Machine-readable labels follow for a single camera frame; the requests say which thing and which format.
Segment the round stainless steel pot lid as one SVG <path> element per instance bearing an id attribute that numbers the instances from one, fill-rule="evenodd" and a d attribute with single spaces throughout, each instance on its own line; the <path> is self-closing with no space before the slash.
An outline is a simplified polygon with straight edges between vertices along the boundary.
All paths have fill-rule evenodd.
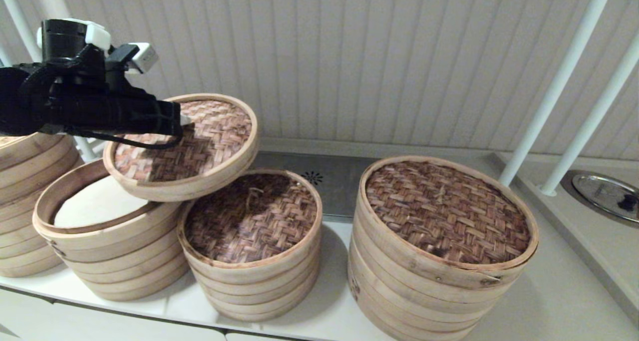
<path id="1" fill-rule="evenodd" d="M 589 204 L 626 221 L 639 223 L 639 188 L 611 177 L 578 173 L 573 188 Z"/>

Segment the second-left bamboo steamer stack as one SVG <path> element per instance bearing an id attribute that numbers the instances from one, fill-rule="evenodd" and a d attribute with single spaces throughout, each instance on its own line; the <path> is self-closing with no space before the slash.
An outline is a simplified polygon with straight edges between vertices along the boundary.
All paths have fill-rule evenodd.
<path id="1" fill-rule="evenodd" d="M 116 220 L 59 228 L 54 217 L 78 191 L 110 176 L 102 161 L 62 175 L 36 203 L 32 224 L 58 257 L 96 295 L 129 301 L 169 286 L 189 266 L 177 239 L 179 202 L 152 202 Z"/>

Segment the white cabinet front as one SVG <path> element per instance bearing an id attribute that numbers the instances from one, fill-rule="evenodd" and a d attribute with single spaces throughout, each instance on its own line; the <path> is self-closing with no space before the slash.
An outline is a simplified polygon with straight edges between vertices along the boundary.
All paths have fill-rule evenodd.
<path id="1" fill-rule="evenodd" d="M 133 318 L 0 289 L 0 326 L 22 341 L 293 341 Z"/>

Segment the square metal lid with knob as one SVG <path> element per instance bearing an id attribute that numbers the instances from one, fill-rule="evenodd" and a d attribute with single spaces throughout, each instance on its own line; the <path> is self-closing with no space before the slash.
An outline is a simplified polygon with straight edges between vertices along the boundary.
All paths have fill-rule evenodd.
<path id="1" fill-rule="evenodd" d="M 260 151 L 252 168 L 281 169 L 301 175 L 318 191 L 325 214 L 353 216 L 361 175 L 375 161 L 374 158 Z"/>

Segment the woven bamboo lid with loop handle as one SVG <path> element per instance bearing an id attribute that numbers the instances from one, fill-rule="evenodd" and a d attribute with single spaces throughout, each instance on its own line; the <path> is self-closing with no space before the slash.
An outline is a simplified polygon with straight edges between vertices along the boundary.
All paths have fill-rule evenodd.
<path id="1" fill-rule="evenodd" d="M 155 202 L 199 198 L 230 184 L 253 163 L 259 124 L 248 104 L 224 94 L 171 97 L 191 120 L 164 150 L 108 142 L 103 164 L 130 195 Z"/>

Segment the white paper sheet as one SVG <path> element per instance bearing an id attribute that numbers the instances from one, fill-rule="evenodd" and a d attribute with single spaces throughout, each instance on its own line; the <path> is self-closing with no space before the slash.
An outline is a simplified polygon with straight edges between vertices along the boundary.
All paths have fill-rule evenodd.
<path id="1" fill-rule="evenodd" d="M 148 203 L 130 195 L 112 176 L 107 176 L 68 198 L 55 214 L 53 225 L 69 229 L 104 223 L 135 212 Z"/>

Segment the small woven bamboo steamer lid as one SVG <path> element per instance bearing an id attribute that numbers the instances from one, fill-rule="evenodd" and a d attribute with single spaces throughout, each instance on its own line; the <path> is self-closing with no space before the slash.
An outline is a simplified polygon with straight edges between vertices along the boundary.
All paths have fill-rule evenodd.
<path id="1" fill-rule="evenodd" d="M 177 232 L 199 275 L 228 285 L 255 284 L 312 261 L 321 219 L 322 200 L 308 180 L 262 169 L 187 202 Z"/>

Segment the large bamboo steamer stack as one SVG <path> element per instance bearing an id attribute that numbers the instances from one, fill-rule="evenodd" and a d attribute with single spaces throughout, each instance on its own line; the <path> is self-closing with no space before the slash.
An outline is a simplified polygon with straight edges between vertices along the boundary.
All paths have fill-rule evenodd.
<path id="1" fill-rule="evenodd" d="M 537 251 L 530 215 L 380 217 L 358 200 L 351 288 L 380 328 L 404 340 L 457 341 L 520 277 Z"/>
<path id="2" fill-rule="evenodd" d="M 529 207 L 497 180 L 420 155 L 376 161 L 361 175 L 359 225 L 404 270 L 448 286 L 514 282 L 539 245 Z"/>

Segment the thin white metal pole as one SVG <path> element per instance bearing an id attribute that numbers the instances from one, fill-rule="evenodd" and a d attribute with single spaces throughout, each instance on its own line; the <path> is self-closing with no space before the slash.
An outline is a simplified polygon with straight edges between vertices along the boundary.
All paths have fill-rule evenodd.
<path id="1" fill-rule="evenodd" d="M 604 11 L 607 1 L 608 0 L 589 0 L 568 50 L 564 55 L 552 82 L 550 82 L 550 85 L 546 88 L 541 104 L 539 104 L 539 107 L 530 120 L 518 147 L 514 150 L 513 156 L 506 164 L 500 178 L 498 179 L 505 187 L 509 188 L 517 172 L 520 170 L 525 157 L 529 154 L 530 149 L 543 129 L 546 120 L 548 120 L 552 113 L 555 104 L 557 104 L 559 97 L 561 97 L 562 91 L 569 81 L 569 77 L 574 72 L 577 63 L 582 56 L 591 35 L 593 34 L 597 22 L 600 20 L 600 16 Z"/>
<path id="2" fill-rule="evenodd" d="M 35 34 L 30 31 L 27 20 L 24 16 L 22 8 L 18 4 L 18 0 L 3 0 L 13 24 L 15 25 L 17 32 L 26 47 L 26 50 L 30 56 L 30 59 L 34 62 L 41 61 L 41 50 L 39 49 Z M 59 9 L 61 12 L 68 14 L 68 9 L 64 0 L 59 0 Z M 83 161 L 89 162 L 98 158 L 98 155 L 94 152 L 93 148 L 89 144 L 86 138 L 74 136 L 75 144 L 80 150 Z"/>
<path id="3" fill-rule="evenodd" d="M 596 103 L 593 105 L 589 115 L 585 118 L 584 122 L 578 129 L 574 139 L 571 141 L 568 148 L 566 148 L 560 161 L 553 168 L 553 171 L 550 173 L 546 182 L 539 187 L 543 195 L 556 195 L 556 188 L 561 182 L 563 176 L 566 175 L 569 168 L 578 158 L 580 152 L 584 149 L 584 146 L 593 136 L 638 62 L 639 30 L 637 30 L 632 42 L 618 64 L 617 69 L 610 77 L 609 82 L 598 97 Z"/>

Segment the large right bamboo steamer stack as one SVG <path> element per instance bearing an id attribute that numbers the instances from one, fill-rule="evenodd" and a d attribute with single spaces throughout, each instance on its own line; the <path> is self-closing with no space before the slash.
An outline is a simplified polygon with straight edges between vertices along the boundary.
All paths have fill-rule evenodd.
<path id="1" fill-rule="evenodd" d="M 539 245 L 529 207 L 497 180 L 420 155 L 376 161 L 361 175 L 359 225 L 404 270 L 448 286 L 514 282 Z"/>

